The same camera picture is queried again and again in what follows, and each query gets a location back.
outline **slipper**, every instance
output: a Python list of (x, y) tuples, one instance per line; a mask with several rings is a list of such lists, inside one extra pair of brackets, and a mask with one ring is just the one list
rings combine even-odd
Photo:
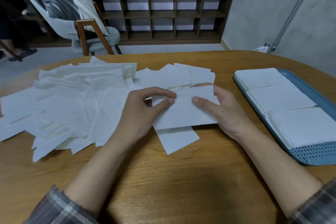
[[(19, 55), (19, 57), (22, 58), (22, 59), (25, 58), (25, 57), (28, 57), (28, 56), (30, 56), (30, 55), (33, 55), (35, 52), (37, 52), (37, 50), (36, 50), (35, 48), (33, 48), (33, 49), (26, 48), (25, 50), (26, 50), (26, 51), (23, 51), (23, 52)], [(10, 62), (17, 61), (17, 59), (14, 58), (14, 57), (9, 58), (8, 60), (9, 60)]]

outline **tiled floor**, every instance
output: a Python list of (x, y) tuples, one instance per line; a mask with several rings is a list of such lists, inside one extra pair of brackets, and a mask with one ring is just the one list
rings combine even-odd
[[(121, 45), (119, 47), (123, 54), (224, 50), (220, 44)], [(107, 52), (102, 50), (95, 54), (106, 55)], [(82, 57), (82, 54), (72, 52), (71, 47), (61, 47), (38, 48), (34, 55), (24, 58), (23, 62), (9, 62), (7, 59), (2, 59), (0, 60), (0, 84), (39, 66), (76, 57)]]

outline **blue tray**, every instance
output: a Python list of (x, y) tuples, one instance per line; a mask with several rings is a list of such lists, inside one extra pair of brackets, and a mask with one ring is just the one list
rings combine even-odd
[[(308, 83), (303, 81), (301, 78), (296, 76), (291, 71), (285, 69), (277, 69), (284, 77), (291, 81), (301, 92), (307, 95), (311, 100), (313, 100), (323, 111), (325, 111), (333, 120), (336, 121), (336, 106), (327, 99), (324, 95), (315, 90)], [(254, 110), (257, 112), (259, 117), (263, 120), (266, 127), (270, 130), (272, 135), (276, 138), (279, 144), (285, 149), (285, 151), (294, 158), (297, 162), (307, 166), (321, 166), (321, 165), (331, 165), (336, 164), (336, 142), (328, 142), (321, 144), (307, 145), (297, 148), (287, 148), (278, 135), (275, 133), (273, 128), (265, 120), (264, 116), (260, 110), (256, 107), (254, 102), (246, 94), (246, 91), (242, 85), (237, 81), (236, 75), (233, 76), (234, 81), (238, 85), (239, 89), (245, 95), (247, 100), (250, 102)]]

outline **plaid shirt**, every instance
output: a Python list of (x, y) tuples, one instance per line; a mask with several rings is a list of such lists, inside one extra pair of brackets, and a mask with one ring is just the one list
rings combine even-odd
[[(83, 208), (71, 201), (56, 186), (43, 197), (25, 224), (98, 224)], [(288, 224), (336, 223), (336, 179), (301, 206)]]

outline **wooden table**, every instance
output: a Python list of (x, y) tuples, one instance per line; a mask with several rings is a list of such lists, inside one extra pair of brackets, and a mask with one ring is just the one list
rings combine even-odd
[[(210, 68), (215, 84), (234, 93), (249, 118), (271, 137), (233, 81), (241, 69), (283, 68), (294, 72), (334, 103), (336, 79), (307, 65), (250, 51), (182, 52), (99, 56), (106, 62), (137, 62), (138, 70), (161, 69), (174, 62)], [(59, 65), (89, 62), (89, 57)], [(33, 85), (38, 70), (0, 87), (5, 96)], [(107, 209), (117, 223), (275, 223), (282, 219), (273, 196), (247, 154), (217, 125), (194, 127), (200, 140), (167, 155), (154, 129), (122, 168)], [(1, 223), (22, 223), (49, 188), (64, 189), (98, 151), (93, 145), (72, 155), (53, 151), (33, 163), (34, 137), (26, 132), (0, 143)], [(336, 166), (306, 167), (320, 181), (336, 175)]]

